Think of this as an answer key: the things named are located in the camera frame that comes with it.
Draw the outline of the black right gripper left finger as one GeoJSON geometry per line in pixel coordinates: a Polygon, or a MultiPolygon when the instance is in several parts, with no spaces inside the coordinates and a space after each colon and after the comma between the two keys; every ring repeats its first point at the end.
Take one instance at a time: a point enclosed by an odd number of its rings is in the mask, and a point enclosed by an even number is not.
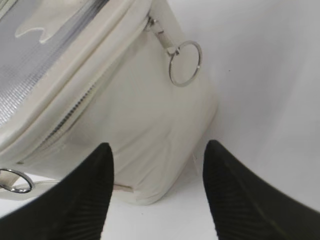
{"type": "Polygon", "coordinates": [[[49,191],[0,219],[2,240],[99,240],[114,185],[114,160],[101,143],[49,191]]]}

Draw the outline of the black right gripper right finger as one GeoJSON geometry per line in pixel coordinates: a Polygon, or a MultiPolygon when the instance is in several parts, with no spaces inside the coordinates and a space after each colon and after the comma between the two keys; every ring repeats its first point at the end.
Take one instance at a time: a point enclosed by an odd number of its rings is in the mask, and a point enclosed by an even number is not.
{"type": "Polygon", "coordinates": [[[320,213],[276,189],[210,140],[202,179],[220,240],[318,240],[320,213]]]}

